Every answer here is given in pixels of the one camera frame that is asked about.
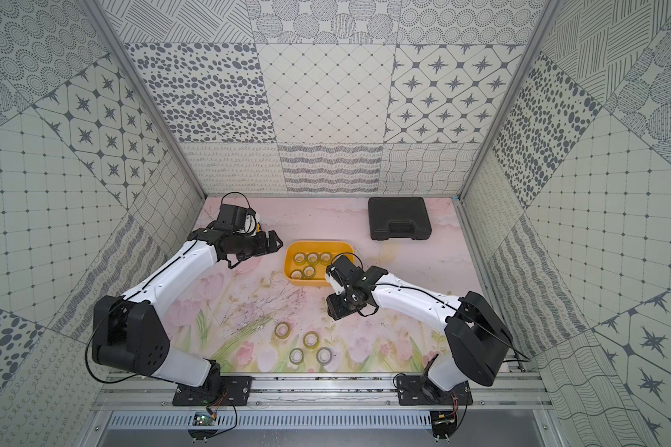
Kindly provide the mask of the right circuit board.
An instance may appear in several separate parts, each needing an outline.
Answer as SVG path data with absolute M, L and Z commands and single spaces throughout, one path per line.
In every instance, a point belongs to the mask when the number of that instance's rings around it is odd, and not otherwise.
M 449 442 L 459 427 L 459 420 L 455 413 L 430 412 L 432 437 L 436 441 Z

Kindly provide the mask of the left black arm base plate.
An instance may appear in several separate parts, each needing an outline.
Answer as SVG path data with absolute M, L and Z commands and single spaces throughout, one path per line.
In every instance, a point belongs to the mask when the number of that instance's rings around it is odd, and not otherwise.
M 251 394 L 253 376 L 214 376 L 201 387 L 177 385 L 171 404 L 176 407 L 246 406 Z

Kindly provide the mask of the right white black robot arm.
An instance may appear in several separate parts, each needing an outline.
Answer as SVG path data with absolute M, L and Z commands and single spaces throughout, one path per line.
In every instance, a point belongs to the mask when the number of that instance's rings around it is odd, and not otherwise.
M 440 294 L 399 279 L 378 266 L 367 270 L 339 256 L 325 270 L 334 292 L 326 298 L 333 320 L 374 311 L 400 312 L 445 335 L 449 355 L 438 355 L 426 367 L 424 383 L 449 392 L 468 381 L 490 387 L 512 341 L 503 321 L 477 292 L 466 296 Z

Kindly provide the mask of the yellow plastic storage box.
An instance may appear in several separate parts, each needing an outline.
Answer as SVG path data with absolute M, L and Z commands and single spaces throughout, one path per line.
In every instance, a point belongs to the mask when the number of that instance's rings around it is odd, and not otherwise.
M 294 261 L 294 255 L 296 253 L 304 253 L 306 255 L 306 262 L 304 264 L 296 264 Z M 320 256 L 322 253 L 331 253 L 332 261 L 336 258 L 337 255 L 343 255 L 348 258 L 350 261 L 355 261 L 354 249 L 352 245 L 343 241 L 335 240 L 298 240 L 293 242 L 287 249 L 284 263 L 283 263 L 283 274 L 285 277 L 294 285 L 299 287 L 326 287 L 328 283 L 325 279 L 326 268 L 329 264 L 322 264 L 319 262 L 317 264 L 310 264 L 307 261 L 307 255 L 309 253 L 318 253 Z M 313 266 L 315 268 L 315 276 L 312 279 L 306 279 L 304 277 L 304 268 L 306 266 Z M 302 279 L 291 279 L 290 275 L 294 270 L 301 270 L 303 273 Z

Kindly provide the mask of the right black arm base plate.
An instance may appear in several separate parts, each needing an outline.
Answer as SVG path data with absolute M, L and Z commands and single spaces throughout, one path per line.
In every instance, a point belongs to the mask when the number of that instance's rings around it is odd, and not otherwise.
M 453 403 L 460 405 L 471 405 L 473 403 L 468 382 L 457 385 L 451 391 L 443 391 L 424 375 L 399 372 L 399 374 L 393 376 L 393 385 L 396 388 L 398 402 L 401 406 L 448 406 Z

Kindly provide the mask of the aluminium mounting rail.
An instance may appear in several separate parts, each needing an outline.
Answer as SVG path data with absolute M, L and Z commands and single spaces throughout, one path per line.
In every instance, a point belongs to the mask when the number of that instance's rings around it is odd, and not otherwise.
M 393 374 L 254 374 L 247 403 L 238 410 L 384 410 L 398 406 Z M 505 372 L 494 385 L 469 385 L 471 410 L 552 410 L 544 382 L 533 372 Z M 176 385 L 132 378 L 104 385 L 93 411 L 173 409 Z

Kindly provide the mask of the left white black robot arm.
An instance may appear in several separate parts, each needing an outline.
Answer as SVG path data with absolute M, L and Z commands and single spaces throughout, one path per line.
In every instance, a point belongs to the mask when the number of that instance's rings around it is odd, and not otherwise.
M 224 263 L 235 268 L 282 247 L 274 230 L 246 234 L 207 227 L 193 231 L 155 273 L 120 296 L 106 295 L 95 304 L 86 365 L 96 363 L 203 393 L 216 392 L 220 365 L 171 345 L 164 326 L 167 311 L 212 266 Z

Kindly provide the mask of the black plastic tool case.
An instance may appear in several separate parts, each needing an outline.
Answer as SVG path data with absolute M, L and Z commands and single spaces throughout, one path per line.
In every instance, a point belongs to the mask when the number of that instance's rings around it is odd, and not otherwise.
M 372 240 L 428 240 L 432 234 L 432 224 L 422 197 L 371 197 L 368 200 L 368 219 Z

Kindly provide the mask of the left green circuit board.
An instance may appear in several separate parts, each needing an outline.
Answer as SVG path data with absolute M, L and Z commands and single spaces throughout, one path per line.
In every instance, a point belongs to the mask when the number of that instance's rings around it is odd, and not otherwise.
M 193 441 L 207 441 L 215 437 L 218 432 L 214 419 L 208 413 L 196 413 L 188 428 L 188 434 Z

